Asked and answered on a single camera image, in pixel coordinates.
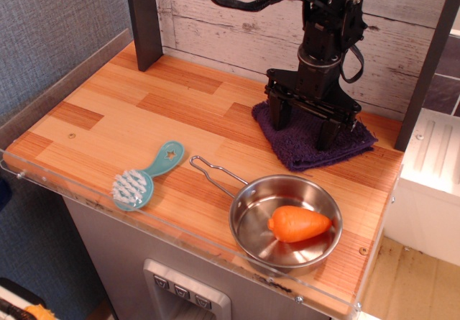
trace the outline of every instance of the white wood-panel wall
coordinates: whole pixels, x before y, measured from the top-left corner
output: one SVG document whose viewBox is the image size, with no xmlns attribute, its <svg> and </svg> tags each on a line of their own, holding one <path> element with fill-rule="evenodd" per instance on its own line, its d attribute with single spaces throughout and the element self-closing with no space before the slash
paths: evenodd
<svg viewBox="0 0 460 320">
<path fill-rule="evenodd" d="M 357 43 L 364 75 L 341 83 L 363 110 L 402 121 L 445 0 L 364 0 L 369 28 Z M 282 1 L 261 12 L 210 0 L 157 0 L 167 55 L 266 82 L 268 68 L 297 70 L 302 5 Z M 358 68 L 350 53 L 346 74 Z"/>
</svg>

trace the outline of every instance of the wooden tabletop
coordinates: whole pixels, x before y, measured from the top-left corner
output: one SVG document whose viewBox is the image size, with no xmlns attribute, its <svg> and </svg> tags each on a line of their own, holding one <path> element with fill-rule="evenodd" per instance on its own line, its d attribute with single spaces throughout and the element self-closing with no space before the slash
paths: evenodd
<svg viewBox="0 0 460 320">
<path fill-rule="evenodd" d="M 231 235 L 231 197 L 188 159 L 200 155 L 247 181 L 291 174 L 251 116 L 252 107 L 266 100 L 264 86 L 168 56 L 139 72 L 131 44 L 17 139 L 4 159 L 48 188 L 260 282 Z M 392 148 L 400 122 L 366 113 L 359 119 L 379 140 L 374 151 L 296 173 L 339 205 L 344 230 L 338 246 L 319 269 L 275 278 L 283 288 L 269 285 L 288 296 L 302 295 L 307 304 L 337 317 L 350 312 L 347 303 L 359 301 L 367 253 L 403 158 Z M 154 196 L 142 210 L 119 210 L 110 195 L 114 176 L 147 167 L 168 140 L 183 143 L 181 164 L 154 178 Z M 213 177 L 233 193 L 242 187 L 223 173 Z"/>
</svg>

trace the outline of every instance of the orange carrot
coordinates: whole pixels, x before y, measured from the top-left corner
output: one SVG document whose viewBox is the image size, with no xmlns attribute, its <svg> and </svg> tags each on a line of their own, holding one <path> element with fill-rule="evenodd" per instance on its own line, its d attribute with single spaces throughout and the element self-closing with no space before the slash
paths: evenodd
<svg viewBox="0 0 460 320">
<path fill-rule="evenodd" d="M 278 240 L 291 243 L 323 234 L 332 222 L 318 212 L 288 205 L 277 208 L 267 225 Z"/>
</svg>

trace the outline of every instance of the orange object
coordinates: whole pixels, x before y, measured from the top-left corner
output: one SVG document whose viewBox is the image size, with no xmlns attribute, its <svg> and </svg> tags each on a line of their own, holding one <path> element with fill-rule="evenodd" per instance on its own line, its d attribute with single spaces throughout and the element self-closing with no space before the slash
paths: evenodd
<svg viewBox="0 0 460 320">
<path fill-rule="evenodd" d="M 55 315 L 49 310 L 44 308 L 41 304 L 27 306 L 25 311 L 35 316 L 37 320 L 55 320 Z"/>
<path fill-rule="evenodd" d="M 267 225 L 278 240 L 292 243 L 327 232 L 332 221 L 318 212 L 287 205 L 278 207 Z"/>
</svg>

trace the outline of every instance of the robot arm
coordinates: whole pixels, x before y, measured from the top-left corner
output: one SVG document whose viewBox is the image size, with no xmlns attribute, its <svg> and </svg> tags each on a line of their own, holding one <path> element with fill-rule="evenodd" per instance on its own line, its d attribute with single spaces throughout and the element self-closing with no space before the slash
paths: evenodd
<svg viewBox="0 0 460 320">
<path fill-rule="evenodd" d="M 212 0 L 232 9 L 258 12 L 281 0 Z M 317 148 L 327 150 L 342 129 L 353 129 L 361 106 L 340 87 L 339 78 L 357 81 L 364 70 L 364 58 L 356 47 L 367 25 L 362 20 L 363 0 L 300 0 L 303 2 L 303 42 L 298 50 L 297 71 L 269 69 L 265 93 L 275 129 L 290 120 L 292 106 L 306 110 L 325 121 Z M 350 79 L 343 72 L 344 58 L 351 50 L 362 67 Z"/>
</svg>

